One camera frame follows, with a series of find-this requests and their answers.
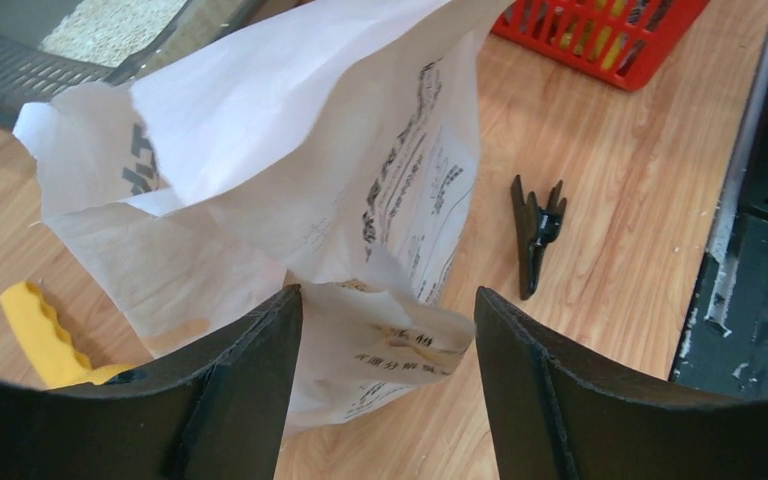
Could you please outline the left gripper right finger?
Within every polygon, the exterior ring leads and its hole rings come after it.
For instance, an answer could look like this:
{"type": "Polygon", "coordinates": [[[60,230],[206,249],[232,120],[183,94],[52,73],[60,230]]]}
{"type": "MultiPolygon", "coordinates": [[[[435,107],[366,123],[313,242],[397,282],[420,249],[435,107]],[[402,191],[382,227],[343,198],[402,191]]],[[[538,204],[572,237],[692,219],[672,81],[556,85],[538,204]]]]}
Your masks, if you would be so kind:
{"type": "Polygon", "coordinates": [[[714,396],[626,367],[476,292],[476,347],[503,479],[716,479],[714,396]]]}

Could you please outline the yellow plastic scoop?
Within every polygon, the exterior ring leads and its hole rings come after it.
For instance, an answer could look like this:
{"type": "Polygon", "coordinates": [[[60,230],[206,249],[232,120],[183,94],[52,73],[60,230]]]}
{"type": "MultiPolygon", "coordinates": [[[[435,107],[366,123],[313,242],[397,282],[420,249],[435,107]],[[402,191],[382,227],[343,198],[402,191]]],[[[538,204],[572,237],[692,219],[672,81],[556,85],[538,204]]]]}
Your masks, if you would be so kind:
{"type": "Polygon", "coordinates": [[[129,364],[95,367],[76,349],[56,309],[34,283],[23,281],[0,294],[9,326],[35,372],[50,389],[91,383],[102,385],[131,370],[129,364]]]}

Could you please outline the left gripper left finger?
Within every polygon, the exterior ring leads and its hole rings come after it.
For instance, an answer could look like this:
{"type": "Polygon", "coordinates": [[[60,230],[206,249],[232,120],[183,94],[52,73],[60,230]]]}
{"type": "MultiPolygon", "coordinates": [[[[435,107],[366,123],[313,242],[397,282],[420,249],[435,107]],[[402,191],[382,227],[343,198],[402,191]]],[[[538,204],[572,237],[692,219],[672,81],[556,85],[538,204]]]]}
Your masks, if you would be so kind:
{"type": "Polygon", "coordinates": [[[50,479],[269,479],[302,326],[298,287],[100,386],[61,389],[50,479]]]}

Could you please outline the black bag clip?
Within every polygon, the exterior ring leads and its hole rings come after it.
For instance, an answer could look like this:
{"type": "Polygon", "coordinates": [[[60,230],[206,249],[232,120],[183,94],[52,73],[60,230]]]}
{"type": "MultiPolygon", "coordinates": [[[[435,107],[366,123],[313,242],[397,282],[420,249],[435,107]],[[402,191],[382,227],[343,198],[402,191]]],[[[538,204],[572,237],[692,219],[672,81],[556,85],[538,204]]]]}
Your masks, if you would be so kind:
{"type": "Polygon", "coordinates": [[[511,185],[511,199],[516,228],[519,297],[530,299],[536,292],[543,258],[548,245],[561,231],[567,198],[562,196],[563,181],[551,189],[548,203],[541,207],[534,191],[525,194],[522,177],[516,175],[511,185]]]}

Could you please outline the pink cat litter bag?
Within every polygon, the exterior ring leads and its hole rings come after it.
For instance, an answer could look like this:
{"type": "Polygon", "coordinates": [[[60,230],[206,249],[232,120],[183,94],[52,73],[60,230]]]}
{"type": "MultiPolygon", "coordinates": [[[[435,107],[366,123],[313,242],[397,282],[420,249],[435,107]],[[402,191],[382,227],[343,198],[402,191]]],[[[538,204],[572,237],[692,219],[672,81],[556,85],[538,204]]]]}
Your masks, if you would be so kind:
{"type": "Polygon", "coordinates": [[[314,1],[132,83],[24,105],[41,216],[154,357],[297,284],[285,431],[453,374],[439,307],[481,157],[476,60],[502,1],[314,1]]]}

